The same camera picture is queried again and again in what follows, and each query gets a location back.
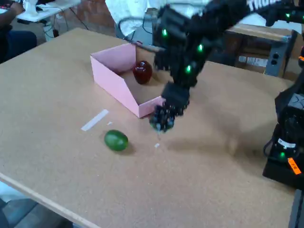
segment pink box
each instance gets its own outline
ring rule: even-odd
[[[154,111],[164,99],[160,96],[168,76],[156,73],[146,85],[136,82],[132,68],[136,61],[146,60],[153,65],[153,54],[132,44],[123,44],[91,54],[94,80],[116,100],[139,118]]]

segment brick wall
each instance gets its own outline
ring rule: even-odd
[[[82,3],[74,7],[73,10],[84,22],[114,27],[114,20],[105,4],[105,0],[82,0]],[[70,10],[66,11],[66,17],[68,20],[77,21]]]

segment white label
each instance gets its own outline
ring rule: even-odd
[[[268,59],[264,58],[255,58],[255,57],[246,57],[246,56],[239,56],[238,61],[241,63],[246,63],[253,66],[258,67],[266,67],[268,63]]]
[[[254,58],[254,57],[248,57],[247,58],[247,63],[250,64],[250,65],[254,65],[255,61],[256,61],[256,58]]]
[[[259,67],[266,67],[267,63],[268,63],[268,59],[256,58],[254,65]]]
[[[281,144],[282,146],[287,147],[287,148],[294,148],[294,147],[295,147],[295,144],[294,144],[294,143],[288,143],[288,142],[285,142],[285,141],[282,140],[282,139],[279,139],[277,142],[278,142],[279,144]]]
[[[262,7],[266,7],[269,4],[274,4],[277,1],[281,0],[247,0],[247,5],[250,8],[250,11],[253,12],[254,10],[258,10]]]
[[[238,61],[241,62],[241,63],[245,63],[246,62],[246,56],[239,56]]]

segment person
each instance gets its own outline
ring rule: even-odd
[[[0,14],[0,63],[14,58],[37,45],[37,37],[30,31],[11,31],[10,23],[24,11],[14,2],[10,9]]]

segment red apple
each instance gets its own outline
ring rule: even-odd
[[[152,76],[152,66],[147,61],[137,62],[133,67],[133,74],[139,84],[146,84]]]

